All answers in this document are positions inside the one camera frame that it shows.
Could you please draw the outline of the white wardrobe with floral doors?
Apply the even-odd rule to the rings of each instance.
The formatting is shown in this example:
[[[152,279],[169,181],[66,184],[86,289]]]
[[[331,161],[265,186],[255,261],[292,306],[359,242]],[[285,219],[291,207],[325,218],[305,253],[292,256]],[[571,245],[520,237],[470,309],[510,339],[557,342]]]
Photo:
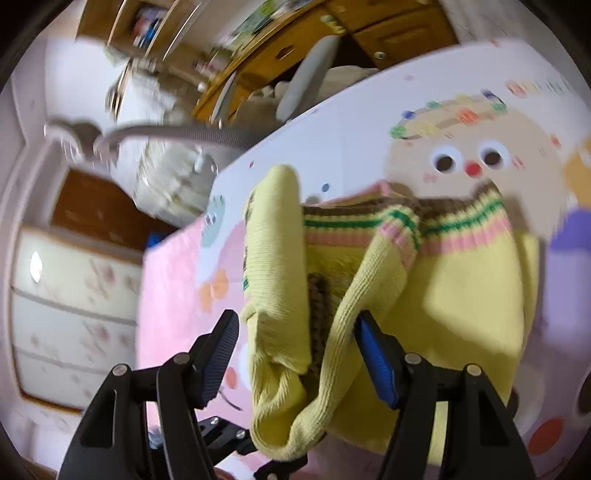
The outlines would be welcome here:
[[[175,229],[76,170],[34,193],[10,280],[17,383],[29,399],[81,411],[111,367],[134,363],[142,256]]]

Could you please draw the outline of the cartoon printed bed sheet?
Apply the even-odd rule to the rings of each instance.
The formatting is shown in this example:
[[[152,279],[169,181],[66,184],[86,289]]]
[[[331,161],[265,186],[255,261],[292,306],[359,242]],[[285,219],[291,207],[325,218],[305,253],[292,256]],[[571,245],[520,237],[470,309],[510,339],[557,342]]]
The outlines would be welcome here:
[[[385,70],[322,102],[225,168],[197,221],[144,259],[137,359],[163,363],[240,309],[242,209],[276,165],[316,204],[384,181],[419,198],[482,181],[541,241],[541,295],[512,404],[537,476],[590,475],[590,112],[518,40],[473,43]]]

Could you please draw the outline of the grey office chair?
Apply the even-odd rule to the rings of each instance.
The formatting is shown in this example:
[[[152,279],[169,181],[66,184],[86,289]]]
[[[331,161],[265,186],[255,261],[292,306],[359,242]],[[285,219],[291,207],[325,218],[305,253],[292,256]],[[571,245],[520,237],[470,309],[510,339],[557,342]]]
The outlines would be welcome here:
[[[232,118],[228,118],[228,108],[230,91],[236,83],[230,79],[207,123],[132,124],[103,134],[91,123],[52,119],[44,126],[44,135],[70,150],[74,163],[100,162],[114,166],[119,158],[119,145],[139,138],[213,147],[221,151],[214,157],[216,162],[221,162],[222,157],[231,161],[311,107],[378,72],[376,68],[356,65],[335,66],[339,44],[341,40],[337,36],[318,40],[290,81],[254,91],[240,103]]]

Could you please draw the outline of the wooden wall shelf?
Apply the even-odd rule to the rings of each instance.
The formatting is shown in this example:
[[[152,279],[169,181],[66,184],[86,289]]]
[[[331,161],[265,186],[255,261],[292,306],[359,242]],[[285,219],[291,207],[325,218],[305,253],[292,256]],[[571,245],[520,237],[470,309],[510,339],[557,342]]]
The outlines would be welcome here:
[[[85,3],[77,35],[134,58],[164,60],[207,1],[94,0]]]

